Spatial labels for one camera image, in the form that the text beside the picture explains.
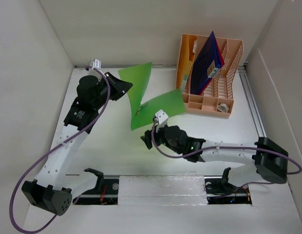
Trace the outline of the green folder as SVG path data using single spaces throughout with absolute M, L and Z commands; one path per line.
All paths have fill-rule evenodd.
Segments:
M 142 98 L 150 81 L 151 68 L 152 63 L 149 62 L 122 68 L 118 71 L 122 81 L 132 84 L 132 88 L 127 92 L 131 106 L 132 131 L 151 124 L 155 113 L 159 110 L 163 110 L 169 117 L 186 111 L 182 93 L 178 89 L 166 92 L 142 103 Z

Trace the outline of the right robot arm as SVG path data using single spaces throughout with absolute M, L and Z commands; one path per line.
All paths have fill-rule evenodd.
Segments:
M 187 135 L 178 126 L 164 126 L 147 130 L 142 141 L 148 149 L 163 145 L 189 162 L 232 162 L 239 167 L 224 169 L 219 182 L 224 193 L 249 183 L 287 182 L 288 152 L 267 137 L 254 143 L 227 144 Z

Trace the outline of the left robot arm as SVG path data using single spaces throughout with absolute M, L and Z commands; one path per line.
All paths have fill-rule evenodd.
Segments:
M 117 101 L 133 86 L 111 73 L 83 76 L 76 88 L 77 96 L 65 117 L 59 137 L 59 148 L 49 154 L 33 181 L 25 181 L 21 190 L 29 202 L 45 211 L 61 216 L 84 192 L 99 193 L 104 174 L 87 168 L 68 181 L 67 171 L 79 147 L 103 114 L 109 100 Z

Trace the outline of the blue folder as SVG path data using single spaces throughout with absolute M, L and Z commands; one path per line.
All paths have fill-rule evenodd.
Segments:
M 193 64 L 190 93 L 201 95 L 223 65 L 224 59 L 212 31 Z

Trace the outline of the orange folder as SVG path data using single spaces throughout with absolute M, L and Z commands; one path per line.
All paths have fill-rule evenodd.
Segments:
M 176 73 L 176 88 L 182 93 L 186 90 L 186 83 L 194 63 L 196 46 L 196 35 L 182 34 Z

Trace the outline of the red folder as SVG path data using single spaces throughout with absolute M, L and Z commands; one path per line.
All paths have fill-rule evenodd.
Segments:
M 218 46 L 214 31 L 211 32 L 203 47 L 203 86 L 202 93 L 207 88 L 213 78 L 220 72 L 225 62 Z

